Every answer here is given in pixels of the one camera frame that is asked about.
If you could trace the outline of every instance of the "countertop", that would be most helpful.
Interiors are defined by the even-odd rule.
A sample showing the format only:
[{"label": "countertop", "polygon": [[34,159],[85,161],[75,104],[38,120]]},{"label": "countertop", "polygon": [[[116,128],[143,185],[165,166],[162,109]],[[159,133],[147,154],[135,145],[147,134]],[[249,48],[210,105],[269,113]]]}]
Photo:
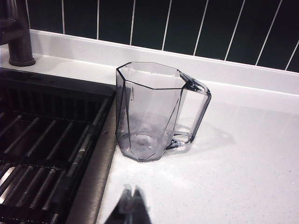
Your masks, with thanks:
[{"label": "countertop", "polygon": [[[1,67],[20,69],[1,52]],[[34,56],[36,65],[23,70],[115,83],[115,66]],[[153,224],[299,223],[299,95],[292,94],[299,87],[286,93],[202,82],[212,100],[191,145],[148,163],[124,157],[117,147],[98,224],[126,185],[141,189]]]}]

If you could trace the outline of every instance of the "faucet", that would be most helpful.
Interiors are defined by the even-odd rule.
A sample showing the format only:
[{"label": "faucet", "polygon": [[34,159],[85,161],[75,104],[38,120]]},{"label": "faucet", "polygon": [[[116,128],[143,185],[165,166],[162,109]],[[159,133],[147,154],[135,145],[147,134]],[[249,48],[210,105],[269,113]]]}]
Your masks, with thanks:
[{"label": "faucet", "polygon": [[0,45],[7,43],[11,65],[35,64],[25,0],[0,0]]}]

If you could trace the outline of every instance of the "pitcher handle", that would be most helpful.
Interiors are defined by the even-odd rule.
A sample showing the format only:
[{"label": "pitcher handle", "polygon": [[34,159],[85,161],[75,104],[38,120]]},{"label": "pitcher handle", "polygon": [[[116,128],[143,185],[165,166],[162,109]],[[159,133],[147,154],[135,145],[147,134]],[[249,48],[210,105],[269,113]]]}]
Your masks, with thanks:
[{"label": "pitcher handle", "polygon": [[188,91],[193,91],[193,92],[202,94],[205,96],[206,100],[203,104],[201,112],[195,118],[195,121],[193,123],[193,127],[194,127],[193,130],[191,130],[190,132],[181,132],[181,131],[174,130],[171,144],[167,147],[167,149],[177,148],[177,147],[184,146],[184,145],[187,145],[187,144],[190,144],[191,142],[193,142],[195,135],[198,131],[198,128],[200,126],[200,123],[205,115],[206,109],[207,109],[207,107],[211,101],[211,97],[212,97],[211,92],[209,91],[207,86],[204,85],[203,83],[186,75],[183,72],[180,72],[180,76],[186,82],[182,88],[182,91],[188,90]]}]

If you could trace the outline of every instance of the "pitcher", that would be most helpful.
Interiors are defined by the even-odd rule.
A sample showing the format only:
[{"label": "pitcher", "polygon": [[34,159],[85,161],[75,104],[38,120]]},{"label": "pitcher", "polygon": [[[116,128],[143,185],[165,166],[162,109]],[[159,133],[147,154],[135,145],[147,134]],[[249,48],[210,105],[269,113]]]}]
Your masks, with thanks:
[{"label": "pitcher", "polygon": [[[185,108],[191,91],[196,96],[189,101],[191,108]],[[137,161],[153,161],[166,149],[191,143],[210,100],[204,84],[175,68],[142,62],[117,68],[116,139],[121,152]],[[188,116],[177,125],[182,110]]]}]

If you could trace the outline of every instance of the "backsplash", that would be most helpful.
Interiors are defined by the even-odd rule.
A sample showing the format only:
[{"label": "backsplash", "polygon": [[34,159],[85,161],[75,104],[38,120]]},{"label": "backsplash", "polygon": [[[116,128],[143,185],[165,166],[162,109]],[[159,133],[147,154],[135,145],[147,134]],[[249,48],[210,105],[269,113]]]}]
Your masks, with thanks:
[{"label": "backsplash", "polygon": [[297,0],[26,0],[31,29],[299,72]]}]

